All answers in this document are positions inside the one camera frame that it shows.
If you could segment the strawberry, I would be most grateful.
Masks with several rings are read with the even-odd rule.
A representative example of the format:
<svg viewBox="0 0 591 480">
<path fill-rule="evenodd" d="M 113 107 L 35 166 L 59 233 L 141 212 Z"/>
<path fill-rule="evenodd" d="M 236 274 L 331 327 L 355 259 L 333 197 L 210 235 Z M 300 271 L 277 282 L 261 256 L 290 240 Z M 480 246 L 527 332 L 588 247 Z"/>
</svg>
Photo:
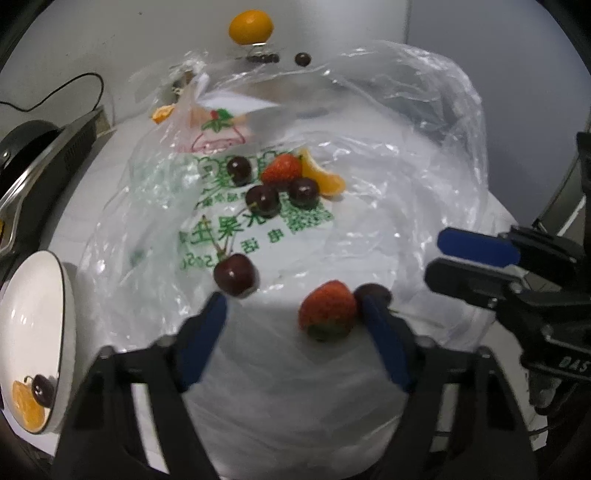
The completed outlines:
<svg viewBox="0 0 591 480">
<path fill-rule="evenodd" d="M 283 153 L 263 170 L 260 174 L 260 181 L 264 185 L 270 185 L 278 190 L 286 190 L 294 180 L 300 179 L 303 175 L 301 159 L 291 153 Z"/>
<path fill-rule="evenodd" d="M 318 342 L 341 340 L 355 327 L 357 310 L 356 298 L 346 284 L 325 282 L 301 302 L 298 327 Z"/>
</svg>

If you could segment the dark cherry with stem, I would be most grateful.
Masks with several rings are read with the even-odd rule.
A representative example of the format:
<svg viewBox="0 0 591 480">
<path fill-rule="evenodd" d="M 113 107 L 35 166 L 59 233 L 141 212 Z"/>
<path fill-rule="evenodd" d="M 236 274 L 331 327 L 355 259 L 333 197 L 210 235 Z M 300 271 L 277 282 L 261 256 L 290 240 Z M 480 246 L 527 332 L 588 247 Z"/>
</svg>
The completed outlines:
<svg viewBox="0 0 591 480">
<path fill-rule="evenodd" d="M 30 387 L 33 399 L 37 404 L 44 408 L 50 408 L 53 405 L 55 388 L 47 377 L 41 374 L 34 377 L 26 376 L 24 382 Z"/>
</svg>

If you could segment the mandarin segment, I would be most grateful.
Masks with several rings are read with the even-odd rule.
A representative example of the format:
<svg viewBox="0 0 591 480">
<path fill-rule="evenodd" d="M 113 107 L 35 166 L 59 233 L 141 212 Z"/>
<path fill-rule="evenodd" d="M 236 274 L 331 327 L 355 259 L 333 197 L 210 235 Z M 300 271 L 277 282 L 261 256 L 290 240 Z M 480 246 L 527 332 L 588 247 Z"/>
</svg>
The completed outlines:
<svg viewBox="0 0 591 480">
<path fill-rule="evenodd" d="M 319 166 L 307 148 L 298 150 L 297 156 L 301 160 L 301 175 L 317 182 L 322 196 L 335 197 L 346 191 L 345 179 Z"/>
</svg>

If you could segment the dark cherry back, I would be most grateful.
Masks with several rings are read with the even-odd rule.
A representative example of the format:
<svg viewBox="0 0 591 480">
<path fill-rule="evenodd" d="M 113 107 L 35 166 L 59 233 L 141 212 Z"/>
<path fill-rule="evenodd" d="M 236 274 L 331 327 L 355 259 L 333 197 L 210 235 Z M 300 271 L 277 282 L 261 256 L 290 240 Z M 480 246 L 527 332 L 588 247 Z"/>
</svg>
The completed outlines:
<svg viewBox="0 0 591 480">
<path fill-rule="evenodd" d="M 252 165 L 249 159 L 243 156 L 232 157 L 226 164 L 226 171 L 236 187 L 245 186 L 252 179 Z"/>
</svg>

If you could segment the peeled mandarin half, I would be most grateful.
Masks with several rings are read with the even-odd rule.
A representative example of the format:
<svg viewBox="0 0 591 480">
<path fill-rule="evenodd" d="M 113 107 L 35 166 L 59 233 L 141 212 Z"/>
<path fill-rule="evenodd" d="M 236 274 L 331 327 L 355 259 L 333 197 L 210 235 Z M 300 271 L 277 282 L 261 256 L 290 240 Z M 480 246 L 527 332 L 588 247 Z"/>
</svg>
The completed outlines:
<svg viewBox="0 0 591 480">
<path fill-rule="evenodd" d="M 45 408 L 34 399 L 31 387 L 21 381 L 14 381 L 11 395 L 24 428 L 30 432 L 39 431 L 45 423 Z"/>
</svg>

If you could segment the white round plate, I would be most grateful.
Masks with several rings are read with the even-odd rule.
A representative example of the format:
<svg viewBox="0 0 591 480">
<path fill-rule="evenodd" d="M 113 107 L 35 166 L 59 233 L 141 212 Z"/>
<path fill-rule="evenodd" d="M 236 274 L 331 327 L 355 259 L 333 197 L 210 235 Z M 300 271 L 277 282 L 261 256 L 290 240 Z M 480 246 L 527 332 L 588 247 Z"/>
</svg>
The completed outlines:
<svg viewBox="0 0 591 480">
<path fill-rule="evenodd" d="M 69 276 L 50 251 L 30 255 L 16 269 L 1 297 L 1 391 L 4 409 L 33 435 L 59 430 L 73 388 L 76 319 Z M 54 385 L 45 423 L 26 430 L 12 402 L 12 384 L 41 374 Z"/>
</svg>

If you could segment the grey refrigerator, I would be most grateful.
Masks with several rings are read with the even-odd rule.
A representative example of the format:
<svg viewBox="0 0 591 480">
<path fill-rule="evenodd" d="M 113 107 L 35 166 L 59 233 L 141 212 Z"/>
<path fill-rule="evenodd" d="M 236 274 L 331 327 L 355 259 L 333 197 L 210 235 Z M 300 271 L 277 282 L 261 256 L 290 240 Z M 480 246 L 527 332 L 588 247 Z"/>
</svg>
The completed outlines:
<svg viewBox="0 0 591 480">
<path fill-rule="evenodd" d="M 410 44 L 455 61 L 480 94 L 489 188 L 520 223 L 549 204 L 590 113 L 590 75 L 536 1 L 414 1 Z"/>
</svg>

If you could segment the clear printed plastic bag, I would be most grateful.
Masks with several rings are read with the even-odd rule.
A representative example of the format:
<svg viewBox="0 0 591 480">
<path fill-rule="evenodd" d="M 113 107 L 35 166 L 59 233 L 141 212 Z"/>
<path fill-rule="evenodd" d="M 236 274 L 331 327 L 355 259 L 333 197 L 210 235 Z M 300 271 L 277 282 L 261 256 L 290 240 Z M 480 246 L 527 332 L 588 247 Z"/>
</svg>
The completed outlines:
<svg viewBox="0 0 591 480">
<path fill-rule="evenodd" d="M 276 189 L 279 214 L 250 212 L 245 194 L 264 185 L 266 166 L 301 148 L 346 191 L 304 210 Z M 226 171 L 235 156 L 252 165 L 242 187 Z M 484 227 L 487 173 L 480 97 L 441 55 L 377 42 L 307 71 L 207 64 L 137 143 L 85 248 L 81 361 L 175 333 L 215 288 L 215 240 L 259 273 L 256 290 L 229 301 L 204 378 L 184 397 L 215 468 L 236 479 L 362 471 L 382 454 L 404 393 L 365 328 L 318 342 L 298 309 L 325 282 L 375 282 L 417 333 L 473 348 L 488 318 L 430 292 L 423 276 L 443 229 Z"/>
</svg>

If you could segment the steel induction cooker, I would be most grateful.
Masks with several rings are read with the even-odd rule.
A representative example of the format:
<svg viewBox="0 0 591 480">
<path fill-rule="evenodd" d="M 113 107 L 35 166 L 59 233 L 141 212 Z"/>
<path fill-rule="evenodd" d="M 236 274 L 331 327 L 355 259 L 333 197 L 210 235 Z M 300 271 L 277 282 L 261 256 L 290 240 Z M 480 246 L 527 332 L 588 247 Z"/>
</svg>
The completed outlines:
<svg viewBox="0 0 591 480">
<path fill-rule="evenodd" d="M 70 124 L 1 195 L 1 257 L 10 258 L 39 242 L 48 215 L 89 155 L 97 139 L 98 108 Z"/>
</svg>

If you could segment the half peeled orange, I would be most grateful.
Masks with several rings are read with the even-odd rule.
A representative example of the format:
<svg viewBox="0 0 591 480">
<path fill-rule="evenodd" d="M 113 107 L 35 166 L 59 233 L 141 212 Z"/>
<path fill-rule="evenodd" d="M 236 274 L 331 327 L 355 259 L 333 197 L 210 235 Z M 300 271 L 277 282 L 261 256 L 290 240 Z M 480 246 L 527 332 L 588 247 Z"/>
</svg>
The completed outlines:
<svg viewBox="0 0 591 480">
<path fill-rule="evenodd" d="M 151 114 L 152 121 L 156 124 L 162 123 L 163 121 L 165 121 L 167 118 L 170 117 L 170 115 L 175 110 L 175 107 L 176 107 L 175 104 L 170 104 L 170 105 L 163 105 L 163 106 L 156 108 Z"/>
</svg>

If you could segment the steel cup in bag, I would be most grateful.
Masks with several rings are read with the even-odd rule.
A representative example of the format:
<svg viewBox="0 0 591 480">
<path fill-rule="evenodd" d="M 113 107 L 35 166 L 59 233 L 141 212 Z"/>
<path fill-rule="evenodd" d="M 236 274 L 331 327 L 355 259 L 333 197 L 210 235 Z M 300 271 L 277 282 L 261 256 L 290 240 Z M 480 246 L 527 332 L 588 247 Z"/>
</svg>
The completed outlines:
<svg viewBox="0 0 591 480">
<path fill-rule="evenodd" d="M 134 104 L 149 114 L 176 104 L 183 90 L 207 66 L 208 52 L 189 50 L 142 67 L 129 77 Z"/>
</svg>

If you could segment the black wok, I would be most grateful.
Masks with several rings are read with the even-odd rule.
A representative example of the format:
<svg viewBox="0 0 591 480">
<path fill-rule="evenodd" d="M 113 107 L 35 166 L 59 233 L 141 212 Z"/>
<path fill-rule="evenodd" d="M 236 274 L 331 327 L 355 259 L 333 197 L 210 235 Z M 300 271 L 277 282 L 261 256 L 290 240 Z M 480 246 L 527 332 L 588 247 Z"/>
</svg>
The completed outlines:
<svg viewBox="0 0 591 480">
<path fill-rule="evenodd" d="M 4 195 L 32 162 L 61 133 L 45 120 L 27 121 L 10 131 L 0 144 L 0 194 Z"/>
</svg>

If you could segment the steel lid with knob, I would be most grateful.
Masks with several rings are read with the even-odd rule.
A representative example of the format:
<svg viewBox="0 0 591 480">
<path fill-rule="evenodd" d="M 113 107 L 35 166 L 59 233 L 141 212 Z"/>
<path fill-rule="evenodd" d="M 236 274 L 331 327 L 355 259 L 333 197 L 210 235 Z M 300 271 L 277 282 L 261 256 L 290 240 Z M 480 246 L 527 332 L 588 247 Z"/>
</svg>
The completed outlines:
<svg viewBox="0 0 591 480">
<path fill-rule="evenodd" d="M 311 64 L 311 55 L 307 52 L 298 52 L 294 56 L 294 63 L 303 68 L 308 67 Z"/>
</svg>

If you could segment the clear box of dates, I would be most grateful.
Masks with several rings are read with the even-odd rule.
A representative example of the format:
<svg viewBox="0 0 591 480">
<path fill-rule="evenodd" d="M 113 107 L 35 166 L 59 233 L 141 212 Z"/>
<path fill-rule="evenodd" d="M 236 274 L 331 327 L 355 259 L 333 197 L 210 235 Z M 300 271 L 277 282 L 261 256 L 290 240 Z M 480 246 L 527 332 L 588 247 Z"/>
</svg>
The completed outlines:
<svg viewBox="0 0 591 480">
<path fill-rule="evenodd" d="M 250 64 L 277 64 L 280 53 L 269 42 L 253 43 L 238 46 L 238 59 Z"/>
</svg>

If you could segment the whole orange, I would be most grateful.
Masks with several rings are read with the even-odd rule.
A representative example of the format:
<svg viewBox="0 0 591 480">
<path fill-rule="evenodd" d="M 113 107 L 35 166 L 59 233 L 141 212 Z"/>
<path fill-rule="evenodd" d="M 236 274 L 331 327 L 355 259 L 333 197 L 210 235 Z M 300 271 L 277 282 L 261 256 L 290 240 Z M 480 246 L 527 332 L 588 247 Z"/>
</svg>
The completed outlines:
<svg viewBox="0 0 591 480">
<path fill-rule="evenodd" d="M 266 43 L 273 35 L 270 15 L 262 10 L 247 10 L 232 19 L 228 27 L 230 39 L 238 45 Z"/>
</svg>

